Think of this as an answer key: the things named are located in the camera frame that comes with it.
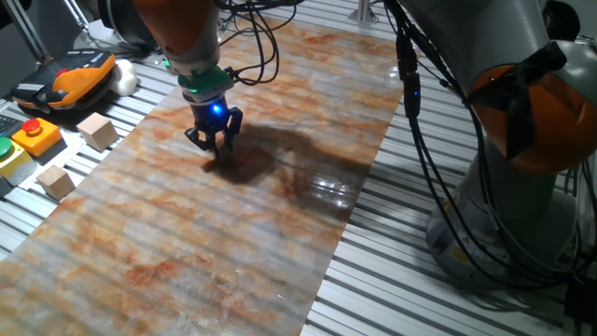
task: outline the wooden block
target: wooden block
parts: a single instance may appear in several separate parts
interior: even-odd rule
[[[71,177],[61,168],[52,165],[37,177],[37,181],[46,193],[56,200],[61,200],[75,189]]]
[[[118,134],[112,121],[98,113],[93,113],[76,127],[87,144],[100,152],[118,140]]]

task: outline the marble surface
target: marble surface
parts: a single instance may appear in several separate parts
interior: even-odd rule
[[[299,334],[401,89],[390,41],[276,37],[278,78],[227,93],[233,153],[186,139],[176,89],[0,263],[1,335]],[[234,39],[221,64],[256,49]]]

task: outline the keyboard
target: keyboard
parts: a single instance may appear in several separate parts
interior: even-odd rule
[[[10,137],[21,129],[22,121],[11,117],[0,116],[0,137]]]

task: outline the orange case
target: orange case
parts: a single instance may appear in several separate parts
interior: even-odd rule
[[[32,131],[26,132],[20,130],[12,135],[12,140],[23,147],[29,154],[33,156],[40,156],[48,148],[62,139],[62,134],[58,126],[49,123],[41,118],[37,118],[39,127]]]

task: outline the red emergency stop button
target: red emergency stop button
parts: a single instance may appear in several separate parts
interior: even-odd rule
[[[39,120],[37,119],[29,119],[27,121],[25,121],[22,126],[21,129],[28,132],[33,132],[35,130],[37,130],[39,128]]]
[[[68,72],[67,68],[64,68],[56,73],[56,77],[60,77]]]

